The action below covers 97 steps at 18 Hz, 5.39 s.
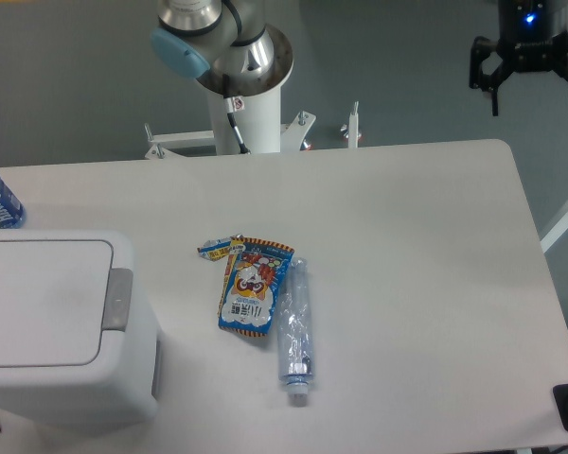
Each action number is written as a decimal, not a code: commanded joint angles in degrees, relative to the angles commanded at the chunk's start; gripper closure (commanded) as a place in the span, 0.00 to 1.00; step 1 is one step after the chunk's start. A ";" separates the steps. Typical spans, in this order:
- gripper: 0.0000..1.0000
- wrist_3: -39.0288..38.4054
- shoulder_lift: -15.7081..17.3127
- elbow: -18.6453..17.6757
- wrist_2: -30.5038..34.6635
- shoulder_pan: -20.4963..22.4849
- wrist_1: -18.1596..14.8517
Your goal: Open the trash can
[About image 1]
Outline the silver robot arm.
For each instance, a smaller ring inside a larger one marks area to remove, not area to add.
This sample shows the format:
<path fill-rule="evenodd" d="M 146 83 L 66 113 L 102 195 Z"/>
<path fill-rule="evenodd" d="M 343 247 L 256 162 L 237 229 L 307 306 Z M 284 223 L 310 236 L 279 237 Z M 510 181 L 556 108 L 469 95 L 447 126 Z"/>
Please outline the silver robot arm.
<path fill-rule="evenodd" d="M 498 111 L 513 74 L 553 72 L 568 83 L 568 1 L 500 1 L 499 38 L 478 36 L 469 86 Z M 261 95 L 293 68 L 290 42 L 265 21 L 262 1 L 160 1 L 154 54 L 172 72 L 222 97 Z"/>

